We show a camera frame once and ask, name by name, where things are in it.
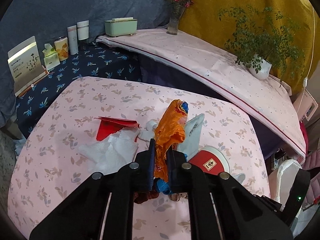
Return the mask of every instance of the blue cloth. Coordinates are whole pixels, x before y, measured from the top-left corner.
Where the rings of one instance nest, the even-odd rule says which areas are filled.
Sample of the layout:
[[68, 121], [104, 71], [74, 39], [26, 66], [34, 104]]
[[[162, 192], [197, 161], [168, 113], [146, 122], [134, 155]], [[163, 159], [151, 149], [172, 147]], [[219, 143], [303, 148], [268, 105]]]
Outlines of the blue cloth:
[[156, 190], [157, 190], [157, 192], [159, 192], [159, 193], [162, 192], [165, 195], [173, 194], [173, 192], [170, 190], [169, 183], [168, 182], [164, 182], [163, 179], [159, 179], [157, 181]]
[[49, 75], [23, 97], [17, 98], [17, 122], [25, 138], [29, 137], [36, 123], [58, 95], [72, 81], [85, 76], [138, 82], [142, 79], [135, 53], [92, 43], [87, 50], [69, 55], [68, 59], [50, 70]]
[[105, 20], [118, 17], [138, 19], [138, 29], [155, 28], [169, 22], [169, 11], [164, 0], [13, 0], [0, 21], [0, 127], [15, 109], [10, 49], [35, 35], [42, 51], [45, 43], [67, 34], [68, 26], [84, 20], [89, 20], [90, 38], [104, 34]]

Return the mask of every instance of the glass vase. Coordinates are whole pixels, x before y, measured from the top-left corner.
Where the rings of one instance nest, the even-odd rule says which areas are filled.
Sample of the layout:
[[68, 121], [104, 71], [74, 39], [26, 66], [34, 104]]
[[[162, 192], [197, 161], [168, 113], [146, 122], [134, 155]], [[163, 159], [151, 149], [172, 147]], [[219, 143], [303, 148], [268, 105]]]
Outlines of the glass vase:
[[172, 11], [170, 14], [170, 21], [168, 24], [167, 33], [171, 35], [177, 35], [178, 34], [178, 25], [179, 20], [184, 12], [185, 7], [181, 5], [173, 5]]

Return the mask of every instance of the white flower pot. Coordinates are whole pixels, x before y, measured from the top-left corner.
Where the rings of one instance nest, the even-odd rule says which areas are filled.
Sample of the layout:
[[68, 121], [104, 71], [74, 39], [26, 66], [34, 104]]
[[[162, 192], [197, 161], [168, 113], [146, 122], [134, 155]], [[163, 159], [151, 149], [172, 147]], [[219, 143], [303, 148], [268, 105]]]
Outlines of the white flower pot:
[[269, 76], [269, 72], [270, 72], [272, 65], [264, 59], [262, 60], [262, 63], [260, 63], [260, 65], [261, 65], [261, 70], [259, 70], [258, 73], [256, 73], [256, 69], [253, 67], [249, 68], [249, 71], [257, 79], [264, 80]]

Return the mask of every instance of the white cylindrical container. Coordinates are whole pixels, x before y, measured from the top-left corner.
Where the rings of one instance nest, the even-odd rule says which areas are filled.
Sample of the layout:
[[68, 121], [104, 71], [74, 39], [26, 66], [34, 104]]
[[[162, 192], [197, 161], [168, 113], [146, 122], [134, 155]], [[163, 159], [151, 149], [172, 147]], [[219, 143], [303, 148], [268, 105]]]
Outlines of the white cylindrical container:
[[54, 41], [54, 46], [58, 52], [59, 60], [63, 61], [69, 57], [68, 54], [68, 38], [60, 37]]
[[77, 31], [79, 41], [89, 38], [89, 21], [78, 22]]
[[68, 30], [68, 40], [69, 40], [69, 52], [70, 55], [77, 54], [78, 51], [78, 37], [77, 37], [77, 25], [70, 26]]

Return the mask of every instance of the blue backdrop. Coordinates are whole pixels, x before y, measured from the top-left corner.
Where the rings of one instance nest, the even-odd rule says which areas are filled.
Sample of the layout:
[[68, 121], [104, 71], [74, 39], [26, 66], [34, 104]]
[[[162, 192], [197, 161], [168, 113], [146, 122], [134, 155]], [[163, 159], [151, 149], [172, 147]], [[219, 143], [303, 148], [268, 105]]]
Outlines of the blue backdrop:
[[14, 0], [0, 22], [0, 127], [15, 109], [8, 51], [36, 37], [41, 59], [45, 43], [67, 35], [67, 27], [89, 20], [90, 37], [104, 33], [104, 21], [116, 17], [138, 19], [138, 29], [169, 21], [163, 0]]

